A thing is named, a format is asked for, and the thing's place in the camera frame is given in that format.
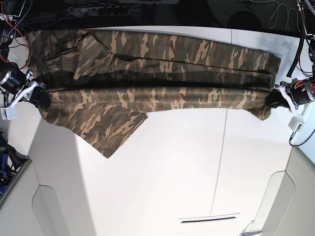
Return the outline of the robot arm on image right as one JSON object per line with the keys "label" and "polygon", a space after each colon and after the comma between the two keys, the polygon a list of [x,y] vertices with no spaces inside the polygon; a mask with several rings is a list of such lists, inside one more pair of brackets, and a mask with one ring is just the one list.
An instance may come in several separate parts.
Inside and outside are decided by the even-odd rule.
{"label": "robot arm on image right", "polygon": [[[315,101],[315,2],[313,0],[298,0],[297,7],[301,17],[302,31],[298,48],[288,70],[287,77],[291,78],[294,69],[299,69],[304,79],[293,79],[290,83],[280,82],[272,89],[266,98],[270,108],[285,107],[296,113],[300,105]],[[312,62],[312,71],[306,72],[301,67],[301,53],[304,43],[308,45],[308,56]]]}

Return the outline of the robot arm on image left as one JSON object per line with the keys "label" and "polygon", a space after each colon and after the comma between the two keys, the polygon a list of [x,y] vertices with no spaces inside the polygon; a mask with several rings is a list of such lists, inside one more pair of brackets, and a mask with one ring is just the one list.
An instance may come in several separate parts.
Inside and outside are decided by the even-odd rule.
{"label": "robot arm on image left", "polygon": [[21,101],[29,102],[36,108],[47,109],[51,105],[46,85],[31,79],[34,72],[29,69],[31,55],[23,66],[9,60],[9,52],[17,47],[30,44],[18,26],[28,15],[32,0],[2,0],[0,2],[0,93],[3,96],[3,111],[14,108]]}

